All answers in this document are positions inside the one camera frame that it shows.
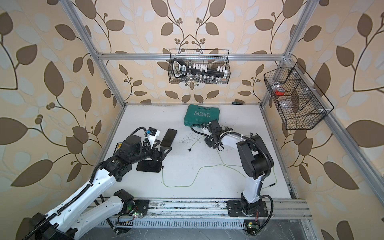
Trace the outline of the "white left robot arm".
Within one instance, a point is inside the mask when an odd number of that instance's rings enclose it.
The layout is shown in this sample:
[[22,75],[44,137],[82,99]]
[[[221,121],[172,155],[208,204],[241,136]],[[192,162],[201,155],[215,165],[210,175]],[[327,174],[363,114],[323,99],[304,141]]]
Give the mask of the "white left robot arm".
[[151,159],[161,163],[172,147],[157,146],[160,141],[149,135],[145,139],[128,136],[114,154],[99,163],[88,182],[47,214],[37,213],[29,220],[30,232],[25,240],[78,240],[99,223],[116,214],[127,214],[134,208],[134,197],[125,190],[114,193],[107,201],[87,210],[89,205],[120,182],[136,163]]

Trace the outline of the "blue-edged black smartphone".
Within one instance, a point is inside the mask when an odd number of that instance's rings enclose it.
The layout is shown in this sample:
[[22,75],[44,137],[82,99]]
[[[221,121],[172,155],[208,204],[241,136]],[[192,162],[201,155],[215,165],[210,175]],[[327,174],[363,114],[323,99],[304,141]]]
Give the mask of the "blue-edged black smartphone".
[[161,147],[171,147],[177,132],[177,130],[168,129],[163,140],[161,141]]

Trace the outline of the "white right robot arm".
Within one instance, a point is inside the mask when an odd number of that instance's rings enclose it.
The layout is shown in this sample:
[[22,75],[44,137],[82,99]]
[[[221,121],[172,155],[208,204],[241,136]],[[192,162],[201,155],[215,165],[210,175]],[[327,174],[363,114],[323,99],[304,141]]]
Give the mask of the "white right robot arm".
[[222,128],[217,120],[201,126],[208,147],[231,147],[239,153],[244,172],[247,174],[246,185],[241,193],[241,209],[247,216],[257,212],[262,204],[261,190],[265,179],[271,174],[274,166],[273,159],[259,135],[247,137],[232,131],[231,128]]

